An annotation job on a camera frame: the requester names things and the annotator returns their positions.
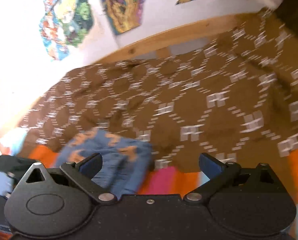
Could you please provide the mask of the blue pants with orange trucks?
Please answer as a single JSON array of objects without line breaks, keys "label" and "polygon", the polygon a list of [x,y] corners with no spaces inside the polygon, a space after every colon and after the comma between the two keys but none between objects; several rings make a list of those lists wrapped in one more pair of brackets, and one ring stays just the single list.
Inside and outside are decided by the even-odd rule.
[{"label": "blue pants with orange trucks", "polygon": [[97,127],[75,135],[59,152],[54,167],[74,161],[79,163],[98,153],[102,167],[91,177],[97,185],[121,198],[136,194],[152,162],[149,142],[125,138]]}]

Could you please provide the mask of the orange blue pink bedsheet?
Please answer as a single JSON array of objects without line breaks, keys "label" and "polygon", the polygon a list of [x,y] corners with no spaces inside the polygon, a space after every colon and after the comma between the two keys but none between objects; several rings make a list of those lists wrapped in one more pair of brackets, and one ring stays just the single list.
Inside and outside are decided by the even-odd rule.
[{"label": "orange blue pink bedsheet", "polygon": [[[27,129],[14,128],[7,132],[2,138],[0,138],[0,149],[3,146],[6,147],[2,152],[6,155],[15,155],[20,152],[24,139],[27,135]],[[298,149],[292,152],[285,158],[287,160],[287,167],[292,174],[292,182],[296,188],[296,202],[298,204]],[[179,193],[184,195],[189,190],[194,189],[196,186],[201,186],[206,183],[208,178],[203,172],[182,173],[174,167],[163,168],[162,170],[153,171],[148,174],[140,194],[171,194]],[[3,195],[6,191],[10,190],[11,179],[4,173],[0,172],[0,195]],[[298,211],[297,211],[297,224],[296,234],[298,239]]]}]

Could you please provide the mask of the brown PF patterned blanket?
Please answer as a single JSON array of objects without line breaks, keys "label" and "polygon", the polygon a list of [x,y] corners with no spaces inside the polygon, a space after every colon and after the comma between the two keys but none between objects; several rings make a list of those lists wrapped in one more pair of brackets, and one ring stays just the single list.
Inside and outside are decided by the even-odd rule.
[{"label": "brown PF patterned blanket", "polygon": [[298,149],[298,34],[262,10],[183,55],[77,68],[21,124],[22,157],[38,145],[59,152],[99,127],[149,142],[157,167],[193,172],[206,152],[285,173]]}]

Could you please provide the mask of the anime girl green poster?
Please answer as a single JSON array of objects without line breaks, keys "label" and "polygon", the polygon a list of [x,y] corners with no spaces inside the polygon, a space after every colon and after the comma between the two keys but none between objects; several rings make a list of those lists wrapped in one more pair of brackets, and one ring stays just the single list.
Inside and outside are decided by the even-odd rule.
[{"label": "anime girl green poster", "polygon": [[94,26],[89,0],[43,0],[45,14],[39,32],[47,54],[52,60],[69,56]]}]

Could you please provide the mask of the yellow swirly art poster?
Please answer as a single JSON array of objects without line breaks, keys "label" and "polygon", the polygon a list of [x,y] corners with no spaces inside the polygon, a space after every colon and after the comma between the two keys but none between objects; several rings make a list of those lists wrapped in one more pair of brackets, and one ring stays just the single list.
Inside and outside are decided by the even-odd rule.
[{"label": "yellow swirly art poster", "polygon": [[101,0],[115,35],[120,35],[142,24],[144,0]]}]

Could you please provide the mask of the wooden bed frame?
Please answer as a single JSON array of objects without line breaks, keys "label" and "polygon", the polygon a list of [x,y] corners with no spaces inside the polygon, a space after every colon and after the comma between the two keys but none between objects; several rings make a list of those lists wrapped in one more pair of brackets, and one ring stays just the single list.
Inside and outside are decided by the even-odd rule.
[{"label": "wooden bed frame", "polygon": [[241,14],[237,14],[207,18],[157,33],[140,28],[119,37],[116,50],[110,52],[109,49],[106,49],[99,53],[103,57],[93,55],[86,63],[111,63],[129,60],[151,52],[156,52],[158,56],[168,57],[170,46],[200,38],[218,36],[238,26],[241,22],[241,16]]}]

